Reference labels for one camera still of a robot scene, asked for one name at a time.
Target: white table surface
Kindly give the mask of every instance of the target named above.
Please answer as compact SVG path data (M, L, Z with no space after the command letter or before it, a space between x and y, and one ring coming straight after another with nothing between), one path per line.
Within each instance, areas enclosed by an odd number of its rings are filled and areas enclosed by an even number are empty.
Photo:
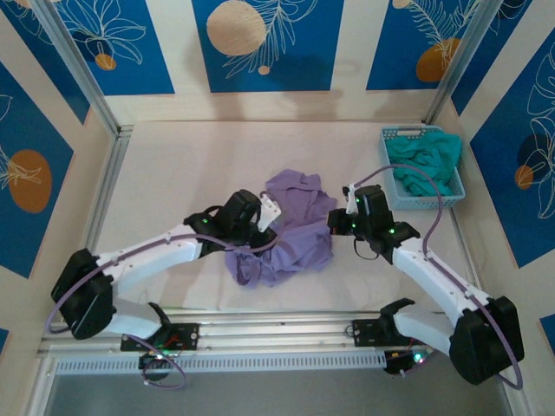
M380 167L381 124L368 122L141 122L134 128L96 252L158 236L192 213L223 204L235 191L259 193L285 168L318 173L323 189L344 206L341 187ZM378 176L373 184L381 184ZM435 211L397 211L422 235ZM334 258L322 272L303 272L274 288L239 287L222 253L183 263L126 294L164 307L210 310L378 310L402 297L439 307L385 260L358 258L352 237L334 237ZM454 226L445 212L431 248L466 277ZM359 244L361 254L372 253Z

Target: purple cloth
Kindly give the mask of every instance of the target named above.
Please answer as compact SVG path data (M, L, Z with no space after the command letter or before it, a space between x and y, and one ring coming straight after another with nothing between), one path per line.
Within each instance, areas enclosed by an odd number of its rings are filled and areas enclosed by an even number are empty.
M318 175L306 176L286 169L266 182L266 190L277 200L284 221L280 241L260 257L236 252L225 254L225 265L241 286L255 288L258 282L274 286L298 271L322 270L333 257L328 212L337 200L322 190Z

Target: white cable tray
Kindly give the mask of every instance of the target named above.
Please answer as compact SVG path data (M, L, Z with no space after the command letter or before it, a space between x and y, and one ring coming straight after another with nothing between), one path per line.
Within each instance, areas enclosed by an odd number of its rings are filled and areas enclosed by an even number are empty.
M223 373L249 371L337 370L385 368L383 352L346 352L325 354L229 354L189 355L177 363L188 373ZM62 359L56 375L137 374L139 357L97 357Z

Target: teal towel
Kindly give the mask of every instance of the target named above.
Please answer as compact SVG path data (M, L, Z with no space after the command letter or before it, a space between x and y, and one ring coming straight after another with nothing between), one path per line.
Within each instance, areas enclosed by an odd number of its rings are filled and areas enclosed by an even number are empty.
M459 136L441 132L426 133L417 140L406 136L397 136L394 139L386 140L385 145L388 149L389 161L392 164L410 165L422 169L434 180L441 195L453 195L447 184L453 177L462 151ZM414 197L435 195L434 188L418 172L397 167L393 175Z

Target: basket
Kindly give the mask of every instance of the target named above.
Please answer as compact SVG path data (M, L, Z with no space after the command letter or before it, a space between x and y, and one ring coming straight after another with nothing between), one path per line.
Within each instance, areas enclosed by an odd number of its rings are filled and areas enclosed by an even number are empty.
M397 135L407 136L410 139L418 140L424 133L442 132L438 126L417 126L417 127L384 127L380 134L380 160L384 166L390 165L388 149L385 146L386 140L391 140ZM383 173L384 185L386 188L389 206L393 210L429 210L438 207L437 197L413 197L402 185L401 181L393 177L393 169L388 169ZM448 183L453 192L453 196L443 196L443 206L449 208L465 197L465 188L460 181L459 171L455 167L454 175Z

